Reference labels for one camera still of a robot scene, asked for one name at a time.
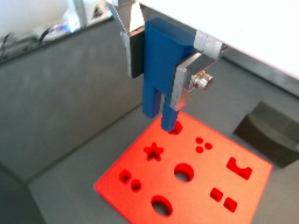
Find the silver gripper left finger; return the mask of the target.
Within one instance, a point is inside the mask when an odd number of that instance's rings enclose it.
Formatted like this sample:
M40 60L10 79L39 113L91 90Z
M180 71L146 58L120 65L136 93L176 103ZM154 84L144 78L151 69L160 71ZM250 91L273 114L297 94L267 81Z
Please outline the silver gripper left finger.
M107 0L126 48L127 74L134 79L144 72L146 20L136 0Z

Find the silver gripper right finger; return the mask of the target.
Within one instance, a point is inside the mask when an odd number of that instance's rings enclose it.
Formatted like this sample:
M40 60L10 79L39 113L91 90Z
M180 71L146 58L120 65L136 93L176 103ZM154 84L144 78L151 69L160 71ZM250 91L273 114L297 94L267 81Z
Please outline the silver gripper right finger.
M170 106L179 111L192 98L192 91L198 88L206 91L211 87L213 76L207 69L226 51L226 44L202 31L196 31L194 38L195 52L175 68L172 94Z

